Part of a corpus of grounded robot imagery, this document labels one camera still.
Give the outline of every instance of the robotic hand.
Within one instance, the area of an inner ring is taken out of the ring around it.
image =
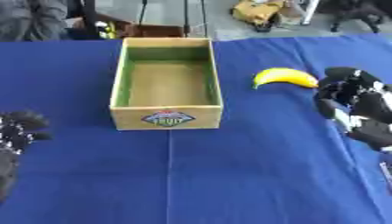
[[[18,156],[32,142],[51,138],[47,133],[33,132],[47,125],[43,116],[30,111],[0,114],[0,202],[15,182]]]
[[[375,151],[392,152],[392,85],[351,67],[331,67],[325,73],[314,96],[320,114]]]

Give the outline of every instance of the banana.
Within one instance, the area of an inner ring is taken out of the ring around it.
[[[308,73],[291,68],[275,67],[258,73],[253,79],[253,88],[271,82],[289,82],[305,88],[317,88],[319,82]]]

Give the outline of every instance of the gray floor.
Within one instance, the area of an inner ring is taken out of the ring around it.
[[[204,36],[204,24],[201,13],[201,0],[189,1],[191,36]],[[316,15],[311,25],[286,25],[264,34],[253,31],[252,27],[234,20],[228,10],[239,0],[205,0],[208,36],[219,40],[265,38],[265,37],[297,37],[297,36],[336,36],[348,33],[369,32],[360,21],[349,21],[341,26],[341,32],[329,32],[331,17]],[[96,0],[100,12],[129,21],[137,21],[142,8],[142,0]],[[184,23],[184,5],[182,0],[149,0],[144,22],[153,25],[182,25]],[[381,26],[382,34],[392,37],[392,23]]]

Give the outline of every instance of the wooden crate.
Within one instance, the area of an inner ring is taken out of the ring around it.
[[[208,38],[126,38],[110,110],[119,130],[219,128],[223,103]]]

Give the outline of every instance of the person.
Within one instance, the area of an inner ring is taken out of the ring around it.
[[[0,0],[0,41],[61,39],[67,0]]]

